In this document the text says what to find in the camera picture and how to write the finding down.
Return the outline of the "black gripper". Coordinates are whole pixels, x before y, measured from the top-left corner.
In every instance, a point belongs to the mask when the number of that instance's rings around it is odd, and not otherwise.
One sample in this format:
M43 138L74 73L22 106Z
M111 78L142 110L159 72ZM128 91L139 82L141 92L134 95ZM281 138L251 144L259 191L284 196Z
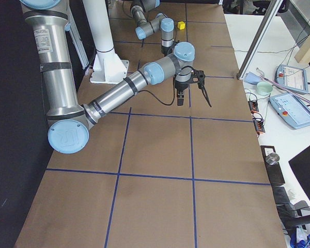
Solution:
M184 91L188 88L189 83L180 82L178 80L175 80L174 85L175 85L175 89L176 89L177 105L183 106L183 104L184 104Z

